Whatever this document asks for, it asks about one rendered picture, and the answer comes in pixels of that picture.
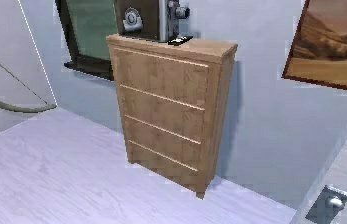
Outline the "framed desert landscape picture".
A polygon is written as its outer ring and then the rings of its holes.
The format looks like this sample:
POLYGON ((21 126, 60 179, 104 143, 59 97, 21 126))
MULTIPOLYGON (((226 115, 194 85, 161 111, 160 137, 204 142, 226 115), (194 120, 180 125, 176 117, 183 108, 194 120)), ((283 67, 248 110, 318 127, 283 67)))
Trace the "framed desert landscape picture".
POLYGON ((282 77, 347 90, 347 0, 305 0, 282 77))

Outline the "wooden chest of drawers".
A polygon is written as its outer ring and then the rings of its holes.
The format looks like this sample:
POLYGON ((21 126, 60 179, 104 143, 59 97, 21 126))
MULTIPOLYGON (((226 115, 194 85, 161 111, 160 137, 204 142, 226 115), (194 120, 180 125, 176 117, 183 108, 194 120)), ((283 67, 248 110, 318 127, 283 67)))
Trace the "wooden chest of drawers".
POLYGON ((203 198, 215 176, 238 45, 106 40, 128 161, 203 198))

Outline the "olive curved strip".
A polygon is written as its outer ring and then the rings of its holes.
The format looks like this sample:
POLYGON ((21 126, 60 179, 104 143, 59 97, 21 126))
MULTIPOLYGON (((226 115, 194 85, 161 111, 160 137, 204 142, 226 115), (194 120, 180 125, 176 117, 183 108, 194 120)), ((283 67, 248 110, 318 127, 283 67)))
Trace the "olive curved strip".
POLYGON ((40 113, 40 112, 52 110, 55 108, 56 108, 55 104, 50 104, 50 105, 46 105, 43 107, 37 107, 37 108, 26 108, 26 107, 14 106, 14 105, 7 104, 7 103, 0 101, 0 109, 11 111, 11 112, 40 113))

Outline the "dark framed window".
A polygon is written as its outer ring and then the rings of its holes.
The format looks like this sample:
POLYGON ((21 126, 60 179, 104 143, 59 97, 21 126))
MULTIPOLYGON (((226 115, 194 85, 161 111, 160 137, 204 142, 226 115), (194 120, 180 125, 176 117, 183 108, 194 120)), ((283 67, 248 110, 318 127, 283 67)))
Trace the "dark framed window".
POLYGON ((113 80, 106 37, 117 32, 114 0, 54 1, 70 55, 64 66, 113 80))

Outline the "small black flat device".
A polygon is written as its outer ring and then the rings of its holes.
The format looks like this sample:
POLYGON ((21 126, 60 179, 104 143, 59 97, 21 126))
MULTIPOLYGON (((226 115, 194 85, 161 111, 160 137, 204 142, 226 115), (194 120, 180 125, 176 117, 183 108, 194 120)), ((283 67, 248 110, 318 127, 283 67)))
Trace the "small black flat device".
POLYGON ((168 42, 169 45, 179 46, 192 39, 192 36, 180 36, 168 42))

